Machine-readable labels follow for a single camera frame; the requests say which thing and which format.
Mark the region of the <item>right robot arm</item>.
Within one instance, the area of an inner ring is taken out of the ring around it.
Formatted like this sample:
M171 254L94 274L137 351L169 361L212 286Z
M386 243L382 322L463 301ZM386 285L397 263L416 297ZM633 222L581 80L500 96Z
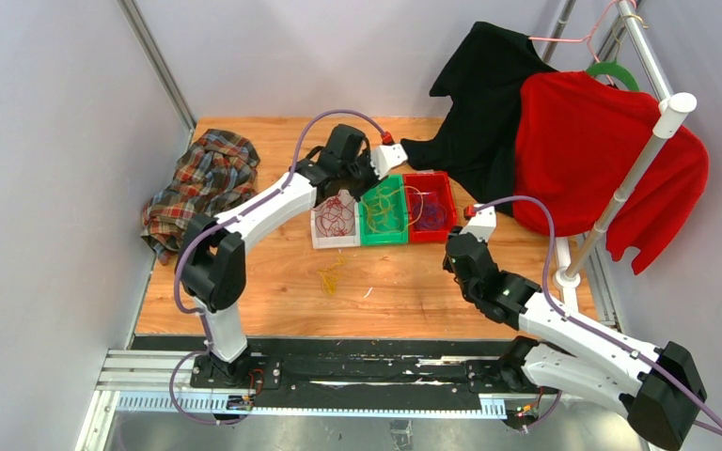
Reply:
M443 268L465 301L520 332L499 376L511 391L530 384L583 397L624 417L647 442L679 450L707 398L692 353L618 333L563 306L535 282L498 268L482 239L451 229Z

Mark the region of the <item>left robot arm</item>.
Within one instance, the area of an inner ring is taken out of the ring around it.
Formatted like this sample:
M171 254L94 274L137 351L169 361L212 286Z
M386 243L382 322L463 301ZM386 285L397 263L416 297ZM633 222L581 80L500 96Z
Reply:
M372 148L363 132L339 124L324 145L305 157L295 155L271 187L236 208L200 213L190 221L175 266L173 299L182 313L199 318L205 334L205 349L195 354L198 375L238 388L256 373L239 312L247 255L293 217L341 192L360 200L384 181L405 154L386 132L381 138Z

